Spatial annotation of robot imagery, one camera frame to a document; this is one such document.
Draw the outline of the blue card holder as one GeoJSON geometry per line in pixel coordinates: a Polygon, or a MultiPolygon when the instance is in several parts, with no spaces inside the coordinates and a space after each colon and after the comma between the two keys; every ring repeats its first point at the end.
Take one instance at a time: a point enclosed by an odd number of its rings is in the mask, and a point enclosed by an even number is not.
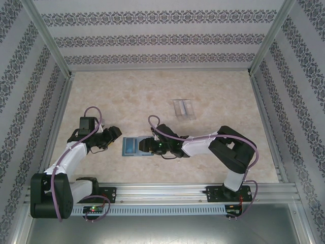
{"type": "Polygon", "coordinates": [[[122,142],[122,156],[123,157],[146,157],[146,156],[153,156],[153,153],[145,153],[139,150],[139,142],[144,138],[149,136],[139,136],[139,137],[123,137],[122,142]],[[126,155],[124,153],[124,141],[125,138],[134,138],[135,139],[135,153],[131,155],[126,155]]]}

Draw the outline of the dark blue credit card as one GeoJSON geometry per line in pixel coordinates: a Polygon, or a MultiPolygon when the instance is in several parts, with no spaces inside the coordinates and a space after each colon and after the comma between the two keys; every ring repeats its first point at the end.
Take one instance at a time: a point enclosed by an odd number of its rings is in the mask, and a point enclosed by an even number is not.
{"type": "Polygon", "coordinates": [[[124,153],[126,155],[131,155],[131,154],[135,153],[135,139],[134,138],[125,138],[124,153]]]}

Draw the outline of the clear plastic card tray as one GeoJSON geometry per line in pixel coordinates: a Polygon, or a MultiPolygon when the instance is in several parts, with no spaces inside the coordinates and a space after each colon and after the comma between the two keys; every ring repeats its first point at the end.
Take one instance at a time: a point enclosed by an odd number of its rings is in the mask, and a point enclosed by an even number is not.
{"type": "Polygon", "coordinates": [[[195,120],[196,115],[192,101],[188,99],[173,99],[174,111],[179,121],[195,120]]]}

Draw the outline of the small circuit board, green light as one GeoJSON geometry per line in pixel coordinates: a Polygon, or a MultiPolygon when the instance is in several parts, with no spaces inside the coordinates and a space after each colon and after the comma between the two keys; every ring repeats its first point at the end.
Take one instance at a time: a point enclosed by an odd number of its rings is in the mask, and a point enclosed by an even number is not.
{"type": "Polygon", "coordinates": [[[101,206],[84,206],[83,213],[100,215],[104,213],[104,209],[101,206]]]}

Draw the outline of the grey metal sheet panel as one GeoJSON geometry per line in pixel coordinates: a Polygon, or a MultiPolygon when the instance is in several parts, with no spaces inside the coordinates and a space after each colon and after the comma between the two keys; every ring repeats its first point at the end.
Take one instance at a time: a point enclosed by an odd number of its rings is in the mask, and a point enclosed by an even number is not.
{"type": "Polygon", "coordinates": [[[284,216],[228,220],[220,216],[107,217],[88,223],[35,220],[26,244],[302,244],[284,216]]]}

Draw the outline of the small circuit board, blue light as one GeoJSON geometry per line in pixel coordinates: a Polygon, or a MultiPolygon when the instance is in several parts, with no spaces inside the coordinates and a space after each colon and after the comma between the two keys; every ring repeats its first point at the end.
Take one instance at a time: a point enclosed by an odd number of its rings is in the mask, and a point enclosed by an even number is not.
{"type": "Polygon", "coordinates": [[[242,214],[242,205],[226,205],[225,210],[229,216],[240,216],[242,214]]]}

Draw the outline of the aluminium side rail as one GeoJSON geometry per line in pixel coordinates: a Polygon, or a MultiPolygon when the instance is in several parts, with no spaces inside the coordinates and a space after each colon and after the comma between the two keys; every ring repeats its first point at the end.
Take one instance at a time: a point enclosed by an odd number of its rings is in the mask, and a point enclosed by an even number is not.
{"type": "Polygon", "coordinates": [[[283,165],[283,162],[282,162],[282,158],[281,158],[281,155],[280,155],[280,151],[279,151],[279,149],[277,147],[277,143],[276,143],[276,141],[274,139],[274,136],[273,136],[271,124],[270,124],[270,122],[268,120],[267,111],[266,111],[266,109],[264,107],[263,98],[262,98],[262,96],[261,96],[261,94],[259,92],[259,89],[258,89],[257,82],[256,82],[256,80],[255,80],[255,78],[253,76],[249,76],[249,79],[250,79],[252,90],[253,90],[253,93],[254,93],[254,96],[255,96],[255,99],[256,99],[258,110],[259,110],[259,113],[260,113],[260,116],[261,116],[261,120],[262,120],[262,124],[263,124],[263,127],[264,127],[266,139],[267,139],[268,146],[269,146],[269,149],[270,149],[270,153],[271,153],[271,156],[272,156],[272,160],[273,160],[276,172],[277,172],[278,180],[281,183],[289,183],[289,180],[287,178],[287,175],[286,175],[286,172],[285,172],[285,169],[284,169],[284,165],[283,165]]]}
{"type": "Polygon", "coordinates": [[[53,118],[52,126],[49,131],[50,133],[45,144],[45,150],[41,157],[38,173],[43,173],[44,170],[46,170],[51,165],[52,155],[54,152],[59,129],[67,106],[75,74],[75,72],[72,72],[69,78],[66,79],[65,84],[62,87],[59,100],[56,106],[55,117],[53,118]]]}

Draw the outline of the aluminium mounting rail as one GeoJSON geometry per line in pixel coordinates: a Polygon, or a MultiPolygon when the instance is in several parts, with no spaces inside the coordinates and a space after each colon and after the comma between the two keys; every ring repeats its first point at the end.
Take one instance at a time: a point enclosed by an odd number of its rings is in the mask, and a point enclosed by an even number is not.
{"type": "MultiPolygon", "coordinates": [[[[301,197],[294,183],[248,182],[252,193],[257,192],[255,203],[293,203],[301,197]]],[[[207,204],[202,193],[208,184],[122,184],[101,183],[101,187],[117,189],[116,205],[189,205],[207,204]]]]}

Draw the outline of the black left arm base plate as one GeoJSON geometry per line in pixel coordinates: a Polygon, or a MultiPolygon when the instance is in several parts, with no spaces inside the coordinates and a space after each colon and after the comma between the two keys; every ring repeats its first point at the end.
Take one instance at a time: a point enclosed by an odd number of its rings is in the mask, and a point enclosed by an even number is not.
{"type": "Polygon", "coordinates": [[[115,187],[100,187],[99,193],[110,200],[110,203],[115,203],[117,189],[115,187]]]}

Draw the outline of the aluminium rear rail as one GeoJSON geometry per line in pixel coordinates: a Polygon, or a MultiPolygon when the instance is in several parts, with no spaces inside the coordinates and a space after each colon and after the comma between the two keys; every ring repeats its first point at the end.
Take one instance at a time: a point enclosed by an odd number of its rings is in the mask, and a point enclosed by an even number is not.
{"type": "Polygon", "coordinates": [[[246,72],[248,68],[128,68],[128,69],[99,69],[99,70],[71,70],[71,73],[77,72],[124,72],[124,71],[218,71],[218,72],[246,72]]]}

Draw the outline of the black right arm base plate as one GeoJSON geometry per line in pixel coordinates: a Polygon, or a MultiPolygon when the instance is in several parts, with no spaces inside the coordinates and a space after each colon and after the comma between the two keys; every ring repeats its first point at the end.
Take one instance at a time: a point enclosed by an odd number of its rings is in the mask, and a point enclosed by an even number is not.
{"type": "Polygon", "coordinates": [[[236,192],[224,185],[207,186],[203,193],[206,194],[208,202],[250,202],[253,196],[250,186],[240,186],[236,192]]]}

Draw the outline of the aluminium frame post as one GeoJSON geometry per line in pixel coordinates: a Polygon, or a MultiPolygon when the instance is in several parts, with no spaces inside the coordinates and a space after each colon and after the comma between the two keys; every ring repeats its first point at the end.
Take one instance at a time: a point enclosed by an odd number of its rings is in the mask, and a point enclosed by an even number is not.
{"type": "Polygon", "coordinates": [[[290,13],[293,5],[295,4],[296,0],[284,0],[279,12],[275,16],[275,19],[268,30],[264,40],[260,48],[258,49],[250,67],[248,68],[249,76],[252,76],[258,69],[260,63],[263,61],[268,49],[270,48],[271,44],[275,40],[277,34],[279,33],[281,26],[283,25],[285,19],[287,18],[288,14],[290,13]]]}
{"type": "Polygon", "coordinates": [[[41,35],[44,43],[47,45],[51,54],[53,55],[56,63],[58,64],[60,70],[62,71],[65,78],[70,78],[71,70],[67,62],[64,59],[58,45],[56,44],[53,36],[51,35],[44,19],[42,18],[40,12],[38,11],[34,0],[20,0],[35,27],[37,28],[39,34],[41,35]]]}

